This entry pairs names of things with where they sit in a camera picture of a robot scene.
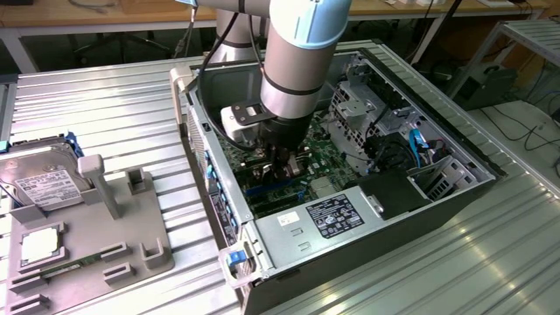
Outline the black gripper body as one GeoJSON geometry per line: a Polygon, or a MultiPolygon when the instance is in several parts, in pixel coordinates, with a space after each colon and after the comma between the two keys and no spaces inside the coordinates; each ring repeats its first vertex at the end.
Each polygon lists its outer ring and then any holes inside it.
{"type": "Polygon", "coordinates": [[[313,114],[297,119],[271,118],[261,122],[261,138],[267,144],[295,151],[307,137],[311,120],[313,114]]]}

